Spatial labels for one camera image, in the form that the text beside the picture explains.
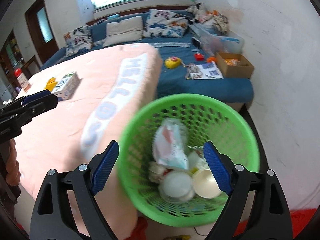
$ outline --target white plastic lid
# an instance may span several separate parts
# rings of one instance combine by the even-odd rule
[[[192,179],[185,172],[171,171],[164,177],[162,186],[166,195],[180,198],[192,190]]]
[[[210,170],[199,170],[193,175],[193,189],[203,198],[215,198],[221,191]]]

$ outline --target white wall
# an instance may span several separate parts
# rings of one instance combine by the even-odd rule
[[[249,109],[291,209],[320,203],[320,17],[309,0],[199,0],[245,38]]]
[[[81,22],[86,24],[93,20],[94,6],[91,0],[76,0],[79,8]]]
[[[0,45],[13,29],[23,57],[37,56],[25,20],[25,12],[36,0],[13,0],[0,22]],[[63,34],[82,26],[76,0],[45,0],[49,22],[58,47],[65,46]]]

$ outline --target red ball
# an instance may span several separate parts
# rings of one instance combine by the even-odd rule
[[[16,77],[20,76],[21,73],[22,73],[22,70],[21,70],[20,68],[17,68],[17,69],[14,71],[14,75],[15,75]]]

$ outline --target door window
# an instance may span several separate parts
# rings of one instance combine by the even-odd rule
[[[45,13],[44,7],[37,12],[37,18],[40,25],[40,29],[44,38],[45,43],[51,41],[53,39],[53,35],[51,32],[51,28],[49,26],[49,22],[47,19],[47,14]]]

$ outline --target cable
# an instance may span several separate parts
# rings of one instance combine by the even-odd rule
[[[195,231],[196,231],[196,233],[197,233],[198,235],[200,235],[200,236],[206,236],[206,235],[201,235],[201,234],[199,234],[198,231],[197,231],[197,229],[196,229],[196,227],[193,227],[193,228],[195,229]]]

